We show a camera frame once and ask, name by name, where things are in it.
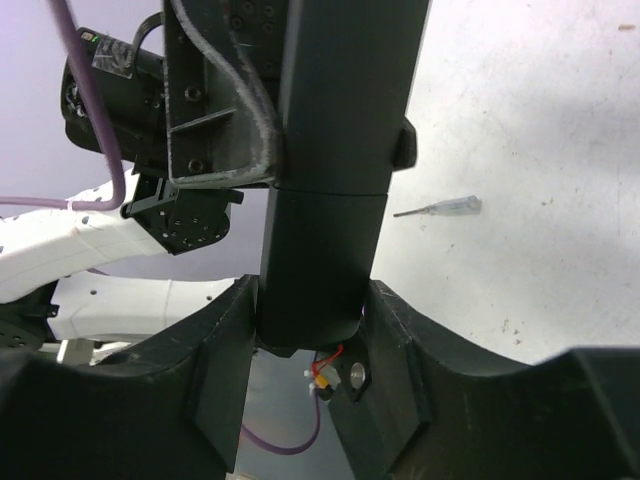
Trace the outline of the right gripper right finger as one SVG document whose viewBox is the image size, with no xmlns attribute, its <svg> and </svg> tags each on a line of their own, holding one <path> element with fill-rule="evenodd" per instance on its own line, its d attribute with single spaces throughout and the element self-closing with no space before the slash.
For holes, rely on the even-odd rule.
<svg viewBox="0 0 640 480">
<path fill-rule="evenodd" d="M 331 419 L 358 479 L 635 479 L 639 352 L 579 347 L 535 365 L 420 314 L 380 281 L 342 356 Z"/>
</svg>

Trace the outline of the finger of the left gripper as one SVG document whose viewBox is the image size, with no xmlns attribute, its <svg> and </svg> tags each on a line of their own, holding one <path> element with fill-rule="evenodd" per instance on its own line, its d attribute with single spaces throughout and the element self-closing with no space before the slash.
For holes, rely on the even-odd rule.
<svg viewBox="0 0 640 480">
<path fill-rule="evenodd" d="M 238 54 L 222 1 L 166 1 L 164 79 L 168 176 L 178 189 L 270 183 L 280 162 L 278 90 Z"/>
</svg>

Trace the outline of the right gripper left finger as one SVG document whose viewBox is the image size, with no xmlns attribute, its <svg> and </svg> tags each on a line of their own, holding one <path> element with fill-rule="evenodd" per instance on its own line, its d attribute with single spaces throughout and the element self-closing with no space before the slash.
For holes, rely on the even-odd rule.
<svg viewBox="0 0 640 480">
<path fill-rule="evenodd" d="M 256 281 L 95 366 L 1 357 L 5 479 L 222 479 L 236 465 Z"/>
</svg>

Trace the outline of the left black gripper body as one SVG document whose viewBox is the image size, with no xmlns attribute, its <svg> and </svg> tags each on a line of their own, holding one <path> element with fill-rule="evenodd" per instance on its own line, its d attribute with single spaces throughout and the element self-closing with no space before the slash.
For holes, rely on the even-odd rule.
<svg viewBox="0 0 640 480">
<path fill-rule="evenodd" d="M 234 67 L 244 81 L 249 70 L 266 90 L 279 90 L 290 2 L 287 0 L 222 1 L 225 20 L 238 54 Z"/>
</svg>

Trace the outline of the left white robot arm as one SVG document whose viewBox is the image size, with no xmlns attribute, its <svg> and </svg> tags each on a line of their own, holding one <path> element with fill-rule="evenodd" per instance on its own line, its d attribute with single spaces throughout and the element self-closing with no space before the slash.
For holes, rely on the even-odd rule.
<svg viewBox="0 0 640 480">
<path fill-rule="evenodd" d="M 99 268 L 221 241 L 230 211 L 266 186 L 281 132 L 254 51 L 278 57 L 287 8 L 166 1 L 132 42 L 77 27 L 50 5 L 68 51 L 68 138 L 103 154 L 110 181 L 65 200 L 30 199 L 1 223 L 1 346 L 137 342 L 205 306 L 227 280 L 125 279 Z"/>
</svg>

